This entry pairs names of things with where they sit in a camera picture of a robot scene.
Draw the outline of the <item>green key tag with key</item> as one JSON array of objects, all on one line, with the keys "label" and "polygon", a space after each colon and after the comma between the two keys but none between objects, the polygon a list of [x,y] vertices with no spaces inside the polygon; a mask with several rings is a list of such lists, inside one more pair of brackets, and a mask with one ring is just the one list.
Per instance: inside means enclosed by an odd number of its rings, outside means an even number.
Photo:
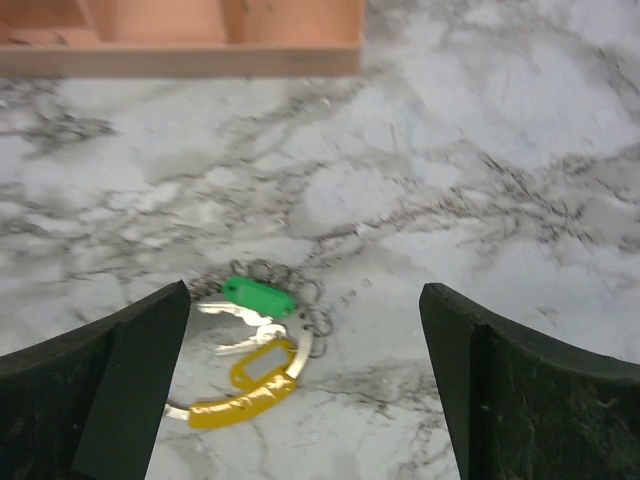
[{"label": "green key tag with key", "polygon": [[232,276],[213,300],[196,303],[204,314],[230,314],[246,325],[260,327],[274,319],[290,316],[296,310],[293,297],[284,291],[243,276]]}]

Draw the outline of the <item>yellow tag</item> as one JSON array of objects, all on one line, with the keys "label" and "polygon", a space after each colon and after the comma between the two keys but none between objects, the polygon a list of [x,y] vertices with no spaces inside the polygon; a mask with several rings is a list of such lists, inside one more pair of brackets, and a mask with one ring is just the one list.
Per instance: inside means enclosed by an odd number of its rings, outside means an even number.
[{"label": "yellow tag", "polygon": [[216,346],[214,352],[217,356],[241,356],[230,369],[230,382],[237,389],[249,390],[273,371],[286,369],[294,359],[296,345],[283,325],[269,324],[241,342]]}]

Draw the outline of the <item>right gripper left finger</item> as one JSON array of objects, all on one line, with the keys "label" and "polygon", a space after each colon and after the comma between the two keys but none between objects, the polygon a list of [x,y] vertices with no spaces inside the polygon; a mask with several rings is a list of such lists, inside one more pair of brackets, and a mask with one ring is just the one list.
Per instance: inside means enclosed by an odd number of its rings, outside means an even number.
[{"label": "right gripper left finger", "polygon": [[190,307],[178,281],[2,356],[2,478],[144,478]]}]

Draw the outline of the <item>metal keyring with yellow grip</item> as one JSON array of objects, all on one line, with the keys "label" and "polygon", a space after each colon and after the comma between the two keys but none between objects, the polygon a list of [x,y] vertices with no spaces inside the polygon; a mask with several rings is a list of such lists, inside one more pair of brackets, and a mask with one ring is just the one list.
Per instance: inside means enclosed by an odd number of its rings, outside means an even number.
[{"label": "metal keyring with yellow grip", "polygon": [[321,303],[323,285],[299,268],[233,259],[192,279],[188,289],[198,313],[227,315],[252,332],[213,349],[218,357],[238,359],[229,370],[234,393],[189,404],[170,399],[164,407],[167,418],[201,430],[248,422],[290,396],[307,363],[327,351],[332,310]]}]

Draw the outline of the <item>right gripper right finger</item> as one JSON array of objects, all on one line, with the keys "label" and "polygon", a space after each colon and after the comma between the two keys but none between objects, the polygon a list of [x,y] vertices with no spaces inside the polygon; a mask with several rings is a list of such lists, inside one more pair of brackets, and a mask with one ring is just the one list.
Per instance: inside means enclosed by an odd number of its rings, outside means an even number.
[{"label": "right gripper right finger", "polygon": [[639,367],[497,315],[441,283],[419,310],[463,479],[636,479]]}]

